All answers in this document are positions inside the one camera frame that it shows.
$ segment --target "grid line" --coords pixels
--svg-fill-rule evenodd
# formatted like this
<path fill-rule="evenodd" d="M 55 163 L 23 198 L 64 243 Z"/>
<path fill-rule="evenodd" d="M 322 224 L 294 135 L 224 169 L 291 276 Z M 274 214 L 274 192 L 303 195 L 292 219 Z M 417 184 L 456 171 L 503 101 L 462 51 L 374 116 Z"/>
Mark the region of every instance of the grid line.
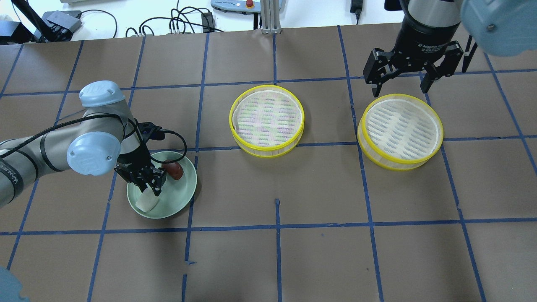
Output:
<path fill-rule="evenodd" d="M 339 42 L 341 43 L 341 50 L 343 54 L 343 61 L 345 63 L 345 75 L 347 79 L 347 88 L 349 90 L 349 100 L 351 103 L 351 114 L 352 114 L 352 121 L 354 126 L 354 133 L 357 132 L 357 121 L 356 121 L 356 112 L 354 111 L 354 99 L 352 96 L 352 87 L 351 87 L 351 79 L 349 74 L 349 64 L 347 61 L 347 54 L 345 52 L 345 43 L 343 42 L 343 35 L 341 33 L 341 26 L 337 26 L 337 31 L 339 34 Z M 367 178 L 366 178 L 366 172 L 364 167 L 364 158 L 362 156 L 362 150 L 359 146 L 359 144 L 356 144 L 358 148 L 358 159 L 360 161 L 360 172 L 362 176 L 362 185 L 364 186 L 364 196 L 365 196 L 365 202 L 366 202 L 366 208 L 367 208 L 367 220 L 369 223 L 369 235 L 371 237 L 371 249 L 373 253 L 373 264 L 375 266 L 375 275 L 376 275 L 376 284 L 379 291 L 379 300 L 380 302 L 384 302 L 384 293 L 382 291 L 382 280 L 380 277 L 380 266 L 379 266 L 379 258 L 376 251 L 376 239 L 375 239 L 375 226 L 373 222 L 373 216 L 371 213 L 371 204 L 369 202 L 369 192 L 367 189 Z"/>
<path fill-rule="evenodd" d="M 421 80 L 423 80 L 423 74 L 422 73 L 419 73 L 419 78 Z M 427 104 L 429 106 L 431 106 L 431 99 L 430 99 L 428 93 L 425 93 L 425 99 L 427 101 Z M 462 209 L 460 208 L 459 195 L 457 194 L 457 189 L 455 187 L 455 182 L 453 181 L 453 175 L 451 173 L 451 168 L 449 167 L 449 161 L 447 159 L 446 149 L 444 148 L 443 144 L 440 147 L 440 151 L 441 151 L 442 157 L 444 159 L 444 165 L 446 166 L 446 172 L 447 172 L 447 176 L 448 176 L 448 179 L 449 179 L 449 184 L 451 185 L 451 191 L 453 193 L 453 198 L 455 199 L 455 206 L 456 206 L 457 212 L 459 214 L 459 220 L 460 220 L 460 224 L 461 224 L 461 228 L 462 228 L 462 233 L 463 233 L 465 241 L 466 241 L 466 247 L 468 249 L 468 255 L 470 257 L 471 266 L 472 266 L 472 269 L 474 271 L 474 276 L 475 276 L 475 280 L 476 280 L 476 283 L 477 283 L 477 289 L 479 290 L 479 295 L 481 296 L 481 301 L 482 302 L 487 302 L 487 298 L 486 298 L 485 292 L 483 290 L 483 284 L 481 283 L 481 277 L 479 275 L 479 270 L 477 268 L 477 263 L 475 262 L 474 250 L 471 247 L 470 236 L 468 235 L 468 230 L 466 228 L 465 218 L 464 218 L 464 215 L 462 214 Z"/>
<path fill-rule="evenodd" d="M 198 171 L 198 156 L 194 158 L 194 169 Z M 185 242 L 185 261 L 190 261 L 190 239 L 192 236 L 192 219 L 194 218 L 194 196 L 190 200 L 190 207 L 188 208 L 188 224 L 187 224 L 187 233 L 186 233 L 186 242 Z"/>
<path fill-rule="evenodd" d="M 17 252 L 17 247 L 19 246 L 19 240 L 22 236 L 22 232 L 24 229 L 24 224 L 26 223 L 26 218 L 28 218 L 28 213 L 30 211 L 30 206 L 32 206 L 33 197 L 35 195 L 35 190 L 37 189 L 37 185 L 39 184 L 39 179 L 35 181 L 34 186 L 32 188 L 32 193 L 30 194 L 30 199 L 28 200 L 28 204 L 26 205 L 26 209 L 24 211 L 24 216 L 22 221 L 20 222 L 19 231 L 17 232 L 17 238 L 15 239 L 15 243 L 13 245 L 13 249 L 11 250 L 11 255 L 9 257 L 8 266 L 6 267 L 7 270 L 11 269 L 11 265 L 13 264 L 13 259 L 15 258 L 15 253 Z"/>
<path fill-rule="evenodd" d="M 93 263 L 93 270 L 91 272 L 91 280 L 90 280 L 90 288 L 88 289 L 88 299 L 87 302 L 91 301 L 91 297 L 93 296 L 93 286 L 95 285 L 95 279 L 97 277 L 97 269 L 99 267 L 99 259 L 101 250 L 103 249 L 103 242 L 104 242 L 104 235 L 106 231 L 106 224 L 108 223 L 108 215 L 110 214 L 110 201 L 112 200 L 114 188 L 115 188 L 115 180 L 117 179 L 117 173 L 114 172 L 114 176 L 112 176 L 112 183 L 110 185 L 110 193 L 108 194 L 108 202 L 106 203 L 106 209 L 104 212 L 104 218 L 103 218 L 103 225 L 101 226 L 101 230 L 99 231 L 99 243 L 97 244 L 97 251 L 95 253 L 95 261 Z"/>
<path fill-rule="evenodd" d="M 537 72 L 537 69 L 517 69 L 517 70 L 495 70 L 495 73 L 527 73 L 527 72 Z M 472 75 L 472 74 L 492 74 L 491 71 L 468 71 L 466 73 L 455 73 L 454 75 Z M 398 77 L 419 77 L 419 74 L 401 74 Z M 290 82 L 319 82 L 319 81 L 338 81 L 346 80 L 347 78 L 351 80 L 360 80 L 364 77 L 362 76 L 349 76 L 349 77 L 325 77 L 325 78 L 300 78 L 300 79 L 287 79 L 287 80 L 276 80 L 278 83 L 290 83 Z M 233 85 L 248 85 L 248 84 L 268 84 L 273 83 L 271 81 L 247 81 L 247 82 L 221 82 L 221 83 L 206 83 L 205 86 L 233 86 Z M 201 87 L 201 84 L 180 84 L 180 85 L 158 85 L 158 86 L 143 86 L 143 87 L 123 87 L 121 90 L 148 90 L 148 89 L 166 89 L 166 88 L 190 88 L 190 87 Z M 68 94 L 77 94 L 80 90 L 69 90 Z M 32 96 L 32 95 L 56 95 L 63 94 L 65 91 L 43 91 L 43 92 L 16 92 L 11 94 L 2 94 L 3 96 Z"/>
<path fill-rule="evenodd" d="M 142 64 L 143 49 L 145 45 L 146 45 L 146 36 L 143 36 L 142 45 L 140 46 L 140 54 L 138 55 L 138 63 L 136 65 L 136 71 L 134 72 L 133 85 L 130 88 L 130 96 L 129 96 L 129 102 L 128 102 L 129 108 L 130 106 L 132 106 L 132 103 L 133 103 L 134 90 L 136 90 L 136 83 L 138 81 L 138 73 L 140 72 L 140 65 Z"/>
<path fill-rule="evenodd" d="M 13 75 L 13 71 L 15 70 L 15 66 L 17 65 L 17 62 L 19 61 L 19 57 L 21 52 L 23 52 L 24 44 L 20 45 L 19 52 L 17 53 L 17 56 L 15 57 L 15 60 L 13 61 L 13 65 L 11 66 L 11 69 L 9 70 L 8 77 L 5 79 L 4 86 L 2 87 L 2 91 L 0 91 L 0 98 L 4 95 L 5 89 L 8 87 L 9 80 L 11 79 L 11 76 Z"/>
<path fill-rule="evenodd" d="M 196 156 L 194 158 L 194 169 L 198 170 L 198 153 L 199 153 L 199 141 L 201 133 L 201 115 L 203 111 L 203 96 L 205 91 L 205 75 L 207 71 L 207 54 L 209 53 L 209 39 L 211 34 L 207 33 L 205 36 L 205 49 L 203 57 L 203 68 L 201 70 L 201 84 L 200 84 L 200 99 L 198 106 L 198 122 L 196 125 L 196 141 L 195 141 L 195 152 Z M 186 232 L 186 241 L 185 241 L 185 262 L 191 263 L 190 261 L 190 240 L 192 238 L 192 219 L 194 218 L 194 196 L 190 200 L 190 207 L 188 208 L 188 231 Z"/>
<path fill-rule="evenodd" d="M 276 270 L 278 276 L 278 302 L 282 302 L 281 292 L 281 238 L 280 238 L 280 199 L 275 200 L 276 204 Z"/>
<path fill-rule="evenodd" d="M 416 220 L 416 221 L 377 221 L 377 226 L 421 226 L 421 225 L 454 225 L 454 224 L 506 224 L 520 222 L 537 222 L 537 217 L 518 218 L 478 218 L 452 220 Z M 279 225 L 247 225 L 247 226 L 222 226 L 222 227 L 175 227 L 175 228 L 138 228 L 138 229 L 106 229 L 105 234 L 132 234 L 132 233 L 184 233 L 184 232 L 228 232 L 228 231 L 251 231 L 259 229 L 299 229 L 299 228 L 344 228 L 344 227 L 369 227 L 369 222 L 345 222 L 345 223 L 322 223 L 322 224 L 279 224 Z M 66 231 L 22 231 L 0 232 L 0 236 L 27 236 L 27 235 L 83 235 L 100 234 L 100 229 L 82 229 Z"/>
<path fill-rule="evenodd" d="M 273 63 L 273 75 L 274 75 L 274 85 L 278 84 L 278 77 L 277 77 L 277 67 L 276 67 L 276 34 L 272 34 L 272 63 Z"/>
<path fill-rule="evenodd" d="M 490 71 L 492 72 L 492 76 L 494 77 L 494 81 L 496 82 L 496 86 L 498 86 L 498 90 L 500 91 L 500 94 L 502 94 L 502 98 L 504 100 L 505 106 L 507 107 L 507 110 L 509 111 L 509 115 L 511 115 L 511 118 L 513 119 L 513 123 L 515 127 L 517 128 L 518 135 L 520 136 L 520 139 L 522 139 L 522 144 L 524 145 L 524 148 L 526 149 L 526 153 L 528 154 L 529 162 L 532 164 L 533 171 L 535 172 L 535 175 L 537 176 L 537 165 L 535 165 L 532 152 L 530 151 L 528 143 L 526 142 L 526 139 L 524 138 L 522 129 L 520 128 L 520 125 L 518 124 L 517 118 L 514 116 L 514 112 L 511 109 L 511 105 L 509 104 L 509 100 L 507 99 L 507 96 L 505 95 L 505 92 L 502 88 L 502 85 L 500 84 L 498 76 L 496 75 L 496 71 L 494 70 L 494 67 L 492 66 L 492 62 L 490 62 L 490 58 L 487 54 L 485 54 L 485 58 L 487 60 L 487 63 L 489 64 Z"/>
<path fill-rule="evenodd" d="M 187 275 L 183 274 L 183 283 L 181 287 L 181 302 L 185 302 L 185 298 L 186 298 L 186 280 L 187 280 Z"/>
<path fill-rule="evenodd" d="M 69 87 L 71 86 L 72 77 L 75 75 L 76 66 L 78 64 L 78 59 L 80 59 L 80 54 L 82 53 L 82 47 L 84 47 L 84 41 L 80 41 L 80 46 L 78 48 L 78 53 L 76 54 L 75 63 L 72 66 L 71 74 L 69 75 L 69 80 L 67 81 L 67 86 L 65 91 L 63 92 L 62 102 L 60 103 L 60 108 L 58 108 L 58 113 L 56 114 L 56 119 L 54 120 L 54 126 L 58 124 L 58 121 L 60 120 L 60 115 L 62 114 L 63 104 L 66 102 L 67 93 L 69 91 Z"/>

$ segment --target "wire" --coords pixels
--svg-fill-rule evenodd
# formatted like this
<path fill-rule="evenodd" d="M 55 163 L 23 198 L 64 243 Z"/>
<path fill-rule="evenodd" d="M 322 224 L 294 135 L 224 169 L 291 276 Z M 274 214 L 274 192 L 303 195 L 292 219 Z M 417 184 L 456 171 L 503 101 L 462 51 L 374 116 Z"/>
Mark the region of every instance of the wire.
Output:
<path fill-rule="evenodd" d="M 475 51 L 477 50 L 476 42 L 474 42 L 474 45 L 471 47 L 471 50 L 470 50 L 471 42 L 472 42 L 472 36 L 469 35 L 468 41 L 466 42 L 465 57 L 462 60 L 462 73 L 465 73 L 468 70 L 468 67 L 470 67 L 470 62 L 472 58 L 474 57 Z"/>
<path fill-rule="evenodd" d="M 47 134 L 49 132 L 52 132 L 52 131 L 54 131 L 56 129 L 63 128 L 63 127 L 66 127 L 66 126 L 69 126 L 69 125 L 72 125 L 72 124 L 80 123 L 80 122 L 83 122 L 83 121 L 86 121 L 86 120 L 96 119 L 96 118 L 117 118 L 117 119 L 119 119 L 119 121 L 123 125 L 123 121 L 121 120 L 121 117 L 119 117 L 119 115 L 110 114 L 110 113 L 99 114 L 98 116 L 88 116 L 88 117 L 75 119 L 75 120 L 68 121 L 68 122 L 65 122 L 65 123 L 62 123 L 62 124 L 59 124 L 59 125 L 56 125 L 56 126 L 52 126 L 52 127 L 48 128 L 48 129 L 45 129 L 45 130 L 39 132 L 38 134 L 36 134 L 36 135 L 32 136 L 31 138 L 29 138 L 29 139 L 23 141 L 22 143 L 20 143 L 17 147 L 15 147 L 15 148 L 7 151 L 6 153 L 0 155 L 0 159 L 4 159 L 4 158 L 8 157 L 9 155 L 19 151 L 21 148 L 23 148 L 24 146 L 28 145 L 32 141 L 40 138 L 42 135 L 45 135 L 45 134 Z"/>
<path fill-rule="evenodd" d="M 133 30 L 134 34 L 138 36 L 138 32 L 136 31 L 136 29 L 134 29 L 132 27 L 129 27 L 129 28 L 127 28 L 127 31 L 125 32 L 125 38 L 127 38 L 128 34 L 129 34 L 129 30 Z"/>
<path fill-rule="evenodd" d="M 179 10 L 177 10 L 177 9 L 171 9 L 171 11 L 170 11 L 170 15 L 171 15 L 171 18 L 172 18 L 172 19 L 174 19 L 173 11 L 176 11 L 176 12 L 177 12 L 177 30 L 179 30 L 179 21 L 183 22 L 183 20 L 181 20 L 181 18 L 180 18 L 181 15 L 183 15 L 183 16 L 185 17 L 185 20 L 186 20 L 187 22 L 190 22 L 190 20 L 189 20 L 188 17 L 186 16 L 186 14 L 182 13 L 183 10 L 179 11 Z M 186 31 L 186 24 L 183 23 L 183 25 L 184 25 L 183 33 L 185 33 L 185 31 Z M 195 32 L 194 32 L 194 27 L 192 26 L 192 24 L 190 24 L 190 29 L 192 29 L 192 33 L 195 33 Z"/>
<path fill-rule="evenodd" d="M 152 159 L 153 161 L 155 161 L 155 162 L 158 162 L 158 163 L 174 163 L 174 162 L 178 162 L 178 161 L 182 160 L 182 159 L 186 156 L 186 150 L 187 150 L 185 139 L 184 139 L 179 133 L 177 133 L 177 132 L 175 132 L 175 131 L 167 130 L 167 129 L 162 129 L 161 131 L 164 132 L 164 133 L 170 133 L 170 134 L 173 134 L 173 135 L 179 137 L 179 138 L 181 139 L 181 141 L 183 141 L 183 145 L 185 146 L 185 148 L 183 149 L 183 154 L 181 154 L 181 156 L 180 156 L 178 159 L 176 159 L 176 160 L 172 160 L 172 161 L 170 161 L 170 160 L 159 161 L 159 160 L 153 158 L 151 155 L 149 155 L 149 156 L 151 157 L 151 159 Z"/>
<path fill-rule="evenodd" d="M 257 15 L 257 13 L 253 13 L 253 30 L 256 30 L 259 28 L 259 17 Z"/>
<path fill-rule="evenodd" d="M 13 2 L 11 2 L 11 6 L 13 7 L 13 11 L 14 11 L 15 14 L 17 15 L 17 18 L 19 18 L 19 22 L 22 23 L 22 21 L 20 20 L 20 16 L 19 16 L 19 14 L 17 13 L 17 10 L 15 9 L 15 4 L 13 4 Z"/>
<path fill-rule="evenodd" d="M 138 121 L 136 119 L 134 119 L 134 121 L 129 119 L 128 121 L 131 124 L 131 126 L 134 128 L 134 131 L 136 132 L 136 136 L 138 137 L 138 141 L 140 142 L 140 144 L 144 144 L 147 147 L 147 144 L 143 141 L 142 134 L 140 133 L 140 128 L 138 127 L 138 125 L 140 123 L 138 123 Z M 171 133 L 173 135 L 176 135 L 177 137 L 179 137 L 181 139 L 181 141 L 183 141 L 183 145 L 185 146 L 185 149 L 183 150 L 183 154 L 178 159 L 172 160 L 172 161 L 169 161 L 169 160 L 167 160 L 167 161 L 159 161 L 159 160 L 153 158 L 151 155 L 149 155 L 149 157 L 153 161 L 158 162 L 158 163 L 174 163 L 174 162 L 178 162 L 178 161 L 182 160 L 186 156 L 186 151 L 187 151 L 185 139 L 179 133 L 177 133 L 175 131 L 167 130 L 167 129 L 161 129 L 161 131 L 164 132 L 164 133 Z"/>
<path fill-rule="evenodd" d="M 197 24 L 197 23 L 193 23 L 193 22 L 187 22 L 187 21 L 183 21 L 181 20 L 180 18 L 177 18 L 177 17 L 174 17 L 174 18 L 169 18 L 169 17 L 152 17 L 152 18 L 149 18 L 147 20 L 145 20 L 144 22 L 142 22 L 142 24 L 140 24 L 140 27 L 139 27 L 139 31 L 141 32 L 142 31 L 142 26 L 151 21 L 151 20 L 157 20 L 157 19 L 164 19 L 164 20 L 179 20 L 180 22 L 182 23 L 186 23 L 186 24 L 192 24 L 192 25 L 196 25 L 196 26 L 201 26 L 203 28 L 208 28 L 208 29 L 211 29 L 211 30 L 215 30 L 215 31 L 219 31 L 219 32 L 223 32 L 223 30 L 219 30 L 218 28 L 214 28 L 214 27 L 210 27 L 210 26 L 205 26 L 205 25 L 201 25 L 201 24 Z"/>
<path fill-rule="evenodd" d="M 114 15 L 112 15 L 111 13 L 107 12 L 107 11 L 104 11 L 104 10 L 85 10 L 81 13 L 79 13 L 76 18 L 80 18 L 82 16 L 83 13 L 85 12 L 89 12 L 89 11 L 99 11 L 99 12 L 103 12 L 103 13 L 107 13 L 108 15 L 112 16 L 112 18 L 114 18 L 114 23 L 115 23 L 115 31 L 114 31 L 114 36 L 112 38 L 115 38 L 115 36 L 118 34 L 118 20 L 114 17 Z"/>
<path fill-rule="evenodd" d="M 155 32 L 151 29 L 151 27 L 149 27 L 149 26 L 147 26 L 147 25 L 142 26 L 142 32 L 143 32 L 143 35 L 146 35 L 146 31 L 143 29 L 144 27 L 149 28 L 149 30 L 151 31 L 151 34 L 155 35 Z"/>
<path fill-rule="evenodd" d="M 190 12 L 193 12 L 193 11 L 199 11 L 200 14 L 205 18 L 205 21 L 207 22 L 207 26 L 209 27 L 209 31 L 211 30 L 211 23 L 209 22 L 209 18 L 207 18 L 207 16 L 205 16 L 205 14 L 204 14 L 200 9 L 197 9 L 197 8 L 195 8 L 195 7 L 193 7 L 193 6 L 185 6 L 184 8 L 182 8 L 182 9 L 180 10 L 180 12 L 183 13 L 183 11 L 186 10 L 186 9 L 192 9 Z"/>

